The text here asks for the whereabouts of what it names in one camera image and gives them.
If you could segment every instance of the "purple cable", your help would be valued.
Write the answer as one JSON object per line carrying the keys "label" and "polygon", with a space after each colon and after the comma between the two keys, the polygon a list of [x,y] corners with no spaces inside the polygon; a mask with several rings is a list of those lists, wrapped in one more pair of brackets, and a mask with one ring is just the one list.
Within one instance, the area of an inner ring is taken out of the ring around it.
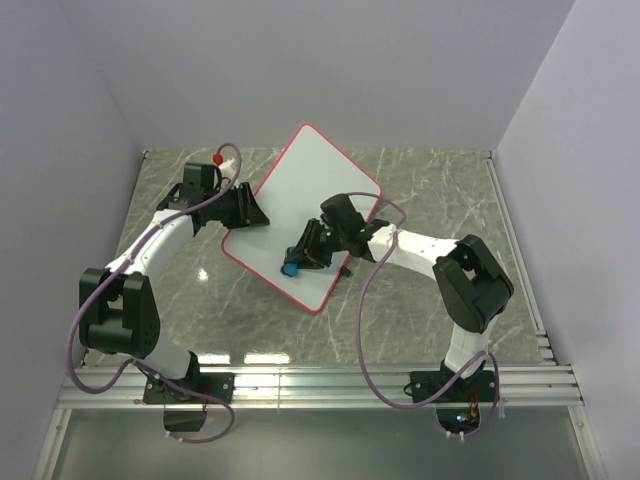
{"label": "purple cable", "polygon": [[[82,317],[84,317],[84,315],[87,313],[87,310],[89,309],[89,307],[93,304],[93,302],[95,302],[97,300],[97,298],[102,294],[102,292],[105,291],[105,289],[116,279],[116,277],[118,275],[120,275],[122,272],[124,272],[127,267],[129,265],[131,265],[131,263],[133,262],[133,260],[136,258],[136,256],[140,253],[140,251],[142,250],[142,248],[145,246],[145,244],[149,241],[149,239],[151,239],[151,237],[153,237],[156,232],[158,230],[160,230],[162,227],[164,227],[167,223],[170,223],[172,221],[174,221],[176,218],[180,218],[183,217],[185,215],[189,215],[197,210],[200,210],[201,208],[204,208],[210,204],[212,204],[213,202],[215,202],[216,200],[218,200],[221,196],[223,196],[225,193],[227,193],[233,186],[233,184],[235,183],[235,181],[238,179],[238,176],[240,175],[240,169],[242,168],[242,155],[240,154],[240,149],[238,148],[237,145],[235,145],[234,143],[223,143],[222,145],[220,145],[218,147],[218,150],[216,153],[220,153],[222,151],[222,149],[224,149],[225,147],[231,147],[235,150],[236,155],[238,156],[238,166],[236,168],[236,172],[233,175],[233,177],[231,177],[231,180],[229,180],[229,182],[220,189],[220,191],[218,193],[216,193],[213,197],[205,200],[204,202],[201,202],[197,205],[194,205],[192,207],[189,207],[185,210],[182,210],[180,212],[177,212],[173,215],[168,216],[167,218],[165,218],[164,220],[162,220],[160,222],[160,226],[158,225],[153,225],[138,241],[138,243],[136,243],[136,245],[133,247],[133,249],[131,250],[131,253],[129,254],[129,256],[127,258],[125,258],[125,260],[120,264],[120,266],[118,268],[116,268],[113,272],[111,272],[111,274],[105,279],[104,282],[102,282],[100,285],[98,285],[98,287],[91,293],[91,295],[89,295],[89,297],[84,301],[84,303],[82,304],[82,306],[78,309],[78,312],[75,314],[75,316],[73,317],[73,321],[71,322],[71,328],[69,329],[69,335],[67,337],[67,374],[69,375],[69,378],[71,378],[71,381],[73,382],[73,384],[80,390],[82,390],[85,393],[90,393],[90,394],[99,394],[99,393],[103,393],[106,392],[107,390],[109,390],[111,387],[113,387],[115,385],[115,383],[118,381],[118,379],[120,378],[120,376],[122,375],[122,372],[124,371],[124,369],[132,364],[134,362],[134,360],[132,358],[126,360],[125,362],[122,363],[122,365],[120,365],[120,367],[118,368],[118,370],[116,371],[115,375],[113,376],[113,378],[111,380],[109,380],[109,382],[107,382],[106,385],[103,385],[102,387],[90,387],[88,385],[85,385],[84,383],[82,383],[82,380],[80,380],[80,377],[78,376],[78,374],[76,373],[75,367],[73,365],[73,342],[75,340],[75,336],[76,336],[76,332],[78,330],[78,326],[80,325],[80,321],[82,320]],[[151,371],[151,369],[149,367],[147,367],[146,365],[142,364],[146,370]],[[222,405],[223,407],[225,407],[227,410],[229,410],[229,412],[231,413],[231,421],[229,422],[229,425],[227,426],[227,428],[225,428],[222,433],[216,435],[215,437],[211,437],[210,439],[203,439],[200,441],[195,441],[195,440],[189,440],[188,439],[183,439],[183,441],[187,442],[187,443],[203,443],[205,440],[206,441],[212,441],[212,440],[216,440],[218,438],[220,438],[222,435],[225,435],[233,426],[233,422],[235,420],[235,414],[233,413],[233,410],[231,409],[231,407],[229,405],[227,405],[226,403],[222,402],[222,400],[216,399],[214,397],[210,397],[208,395],[203,395],[200,394],[198,392],[192,392],[190,390],[186,390],[182,387],[179,387],[178,385],[176,385],[175,383],[171,382],[168,379],[165,379],[164,377],[161,377],[163,379],[163,381],[167,381],[167,384],[169,386],[171,386],[172,388],[176,387],[177,390],[180,390],[183,393],[186,393],[187,395],[192,395],[194,397],[198,397],[198,398],[203,398],[204,400],[210,401],[212,403],[217,403]]]}
{"label": "purple cable", "polygon": [[489,412],[489,415],[487,416],[485,421],[482,422],[480,424],[480,426],[478,426],[478,428],[476,430],[474,430],[473,432],[465,435],[465,438],[476,434],[485,425],[485,423],[487,423],[487,421],[490,420],[493,417],[494,411],[495,411],[496,406],[498,404],[498,401],[500,399],[500,376],[499,376],[499,371],[498,371],[498,363],[496,362],[496,358],[494,357],[494,355],[491,352],[481,351],[481,352],[476,353],[467,363],[465,363],[462,366],[462,368],[460,368],[460,370],[458,370],[455,373],[455,375],[453,377],[451,377],[451,379],[449,379],[449,381],[447,383],[445,383],[442,386],[442,388],[440,388],[440,390],[435,392],[429,398],[427,398],[425,400],[422,400],[421,402],[418,402],[418,403],[409,403],[409,404],[407,404],[407,403],[394,402],[393,400],[390,400],[387,397],[385,397],[384,394],[380,391],[380,389],[378,389],[378,387],[375,385],[375,383],[373,383],[373,380],[371,379],[371,375],[369,374],[369,371],[367,369],[367,364],[365,362],[364,352],[363,352],[363,349],[362,349],[362,308],[364,306],[364,299],[365,299],[365,297],[367,295],[367,291],[369,290],[369,287],[371,286],[371,283],[373,282],[373,279],[375,278],[375,276],[378,274],[378,272],[380,271],[382,266],[385,264],[385,262],[389,259],[389,257],[393,254],[394,250],[398,246],[398,232],[400,231],[400,228],[402,227],[402,225],[404,225],[404,223],[407,221],[407,213],[398,204],[392,202],[391,200],[387,200],[386,198],[381,197],[380,195],[375,195],[373,193],[366,193],[366,192],[350,192],[350,193],[347,193],[347,195],[348,196],[363,196],[363,197],[376,198],[380,202],[385,203],[385,204],[393,207],[401,215],[400,221],[398,221],[398,223],[396,224],[397,229],[393,233],[391,247],[389,248],[389,250],[387,250],[387,253],[385,253],[378,262],[376,262],[375,266],[373,267],[373,270],[371,271],[371,273],[369,274],[369,276],[367,277],[367,279],[364,282],[364,286],[362,287],[362,291],[360,292],[360,298],[358,300],[358,308],[356,310],[356,353],[358,355],[358,363],[360,365],[360,370],[362,371],[362,376],[364,377],[365,381],[367,382],[367,385],[369,386],[369,389],[373,392],[373,394],[376,397],[378,397],[378,399],[380,401],[382,401],[383,403],[389,405],[390,407],[397,408],[399,410],[415,410],[417,408],[424,407],[425,405],[428,405],[429,403],[432,403],[435,400],[437,400],[438,398],[440,398],[447,390],[449,390],[451,385],[453,385],[456,382],[456,380],[458,380],[458,378],[460,378],[462,376],[462,374],[476,360],[482,358],[484,355],[486,355],[488,353],[489,357],[491,358],[491,361],[493,362],[493,366],[494,366],[494,370],[495,370],[495,384],[496,384],[496,386],[495,386],[495,395],[494,395],[494,399],[493,399],[493,405],[491,405],[491,411]]}

